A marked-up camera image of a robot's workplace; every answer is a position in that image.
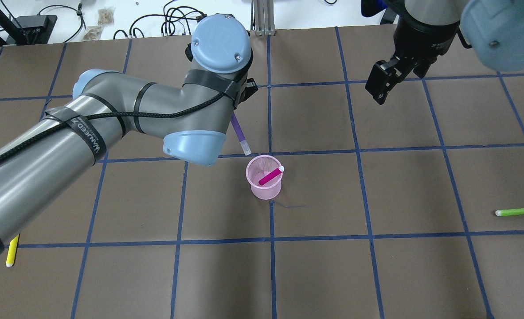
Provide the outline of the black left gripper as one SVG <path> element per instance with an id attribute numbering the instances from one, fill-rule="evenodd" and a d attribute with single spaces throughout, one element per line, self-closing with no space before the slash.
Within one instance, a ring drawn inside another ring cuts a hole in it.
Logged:
<path id="1" fill-rule="evenodd" d="M 240 103 L 247 101 L 258 91 L 258 85 L 254 78 L 245 78 L 239 91 L 236 93 L 233 108 L 237 109 Z"/>

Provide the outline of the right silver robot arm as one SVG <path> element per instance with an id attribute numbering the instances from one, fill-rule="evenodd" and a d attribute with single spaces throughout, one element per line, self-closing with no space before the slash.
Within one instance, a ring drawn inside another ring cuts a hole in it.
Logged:
<path id="1" fill-rule="evenodd" d="M 524 69 L 524 0 L 363 0 L 370 17 L 392 10 L 399 17 L 390 60 L 374 63 L 365 88 L 380 105 L 410 73 L 424 78 L 455 37 L 495 71 Z"/>

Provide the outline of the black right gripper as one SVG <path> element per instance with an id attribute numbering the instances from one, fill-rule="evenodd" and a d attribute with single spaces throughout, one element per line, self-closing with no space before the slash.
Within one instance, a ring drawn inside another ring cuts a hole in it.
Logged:
<path id="1" fill-rule="evenodd" d="M 394 33 L 395 52 L 388 61 L 374 63 L 366 91 L 379 105 L 388 93 L 413 72 L 424 78 L 430 67 L 445 55 L 459 28 L 459 21 L 447 25 L 430 25 L 412 18 L 400 18 Z"/>

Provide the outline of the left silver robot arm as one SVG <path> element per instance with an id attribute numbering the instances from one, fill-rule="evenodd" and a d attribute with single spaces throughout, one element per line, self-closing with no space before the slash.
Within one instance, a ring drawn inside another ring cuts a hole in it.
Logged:
<path id="1" fill-rule="evenodd" d="M 168 156 L 213 166 L 238 105 L 256 92 L 248 31 L 230 14 L 199 21 L 181 88 L 90 69 L 72 101 L 0 148 L 0 254 L 42 210 L 127 133 L 162 140 Z"/>

